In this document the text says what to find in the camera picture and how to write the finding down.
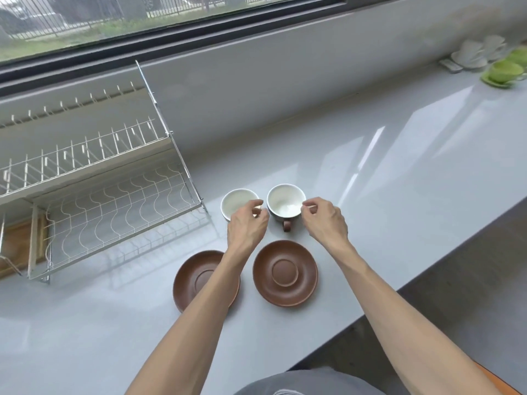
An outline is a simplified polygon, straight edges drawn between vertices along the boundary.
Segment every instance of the gray pants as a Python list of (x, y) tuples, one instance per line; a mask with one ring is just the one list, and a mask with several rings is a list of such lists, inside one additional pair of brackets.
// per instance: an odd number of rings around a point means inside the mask
[(323, 367), (276, 374), (247, 385), (235, 395), (275, 395), (300, 393), (301, 395), (383, 395), (360, 378)]

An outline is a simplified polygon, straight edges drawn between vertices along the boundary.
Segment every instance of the countertop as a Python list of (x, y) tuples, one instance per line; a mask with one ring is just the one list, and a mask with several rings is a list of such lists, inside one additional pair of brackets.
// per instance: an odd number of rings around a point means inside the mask
[[(526, 89), (429, 66), (187, 157), (210, 217), (168, 222), (58, 272), (49, 286), (0, 282), (2, 393), (123, 393), (179, 316), (179, 266), (226, 249), (219, 204), (233, 188), (265, 199), (293, 183), (330, 199), (359, 253), (402, 287), (527, 195)], [(286, 234), (270, 221), (256, 252), (275, 239), (304, 245), (318, 264), (317, 290), (297, 308), (269, 304), (253, 284), (255, 252), (203, 394), (283, 372), (363, 314), (337, 265), (295, 223)]]

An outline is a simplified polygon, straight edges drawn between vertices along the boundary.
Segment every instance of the brown saucer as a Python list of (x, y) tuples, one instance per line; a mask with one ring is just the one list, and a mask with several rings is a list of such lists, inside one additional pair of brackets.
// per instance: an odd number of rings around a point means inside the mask
[(303, 246), (281, 239), (267, 244), (256, 255), (253, 280), (260, 295), (273, 305), (297, 306), (317, 286), (317, 264)]
[[(221, 251), (202, 251), (191, 256), (181, 265), (172, 287), (174, 302), (180, 312), (187, 308), (207, 283), (222, 257), (223, 252)], [(240, 291), (240, 279), (238, 279), (238, 286), (232, 289), (233, 296), (229, 306), (236, 299), (238, 291)]]

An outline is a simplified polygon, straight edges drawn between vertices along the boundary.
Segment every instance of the green cup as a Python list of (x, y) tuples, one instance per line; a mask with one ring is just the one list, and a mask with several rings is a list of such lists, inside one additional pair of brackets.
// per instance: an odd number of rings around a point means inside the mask
[(506, 59), (523, 68), (527, 68), (527, 47), (521, 46), (516, 50), (512, 50)]
[(489, 79), (496, 83), (507, 83), (515, 80), (523, 74), (523, 68), (507, 59), (495, 62), (491, 65)]

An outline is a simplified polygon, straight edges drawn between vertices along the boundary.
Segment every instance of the green saucer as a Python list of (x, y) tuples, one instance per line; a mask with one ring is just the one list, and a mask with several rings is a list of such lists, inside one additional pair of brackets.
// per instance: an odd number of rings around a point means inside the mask
[(491, 78), (489, 77), (488, 70), (483, 72), (483, 74), (481, 75), (481, 81), (488, 84), (489, 86), (497, 87), (497, 88), (511, 88), (512, 85), (514, 84), (514, 80), (508, 81), (506, 83), (497, 83), (496, 81), (491, 80)]

